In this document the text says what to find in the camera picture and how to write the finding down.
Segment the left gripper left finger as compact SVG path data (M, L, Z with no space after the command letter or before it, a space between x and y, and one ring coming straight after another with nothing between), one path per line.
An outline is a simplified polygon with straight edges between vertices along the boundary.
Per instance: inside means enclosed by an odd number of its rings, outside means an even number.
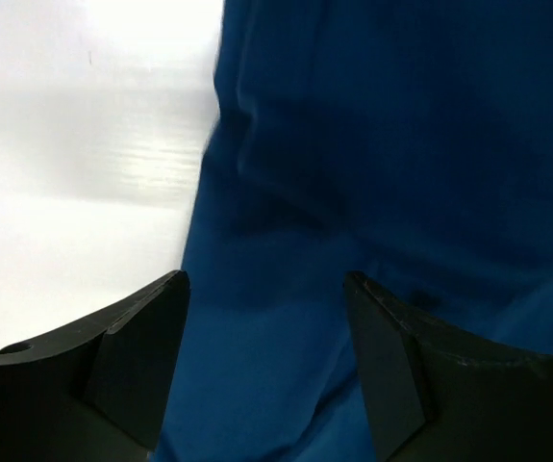
M172 271L0 350L0 461L145 461L159 440L189 307Z

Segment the navy blue t shirt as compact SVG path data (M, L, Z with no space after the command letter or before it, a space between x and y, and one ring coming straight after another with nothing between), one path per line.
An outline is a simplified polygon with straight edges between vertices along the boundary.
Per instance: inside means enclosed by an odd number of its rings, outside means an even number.
M228 1L157 461L369 461L360 270L553 353L553 1Z

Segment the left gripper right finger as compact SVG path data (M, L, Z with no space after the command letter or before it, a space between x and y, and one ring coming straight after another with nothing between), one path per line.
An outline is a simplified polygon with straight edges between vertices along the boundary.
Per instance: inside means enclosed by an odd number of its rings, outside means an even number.
M344 280L380 461L553 461L553 355L498 344Z

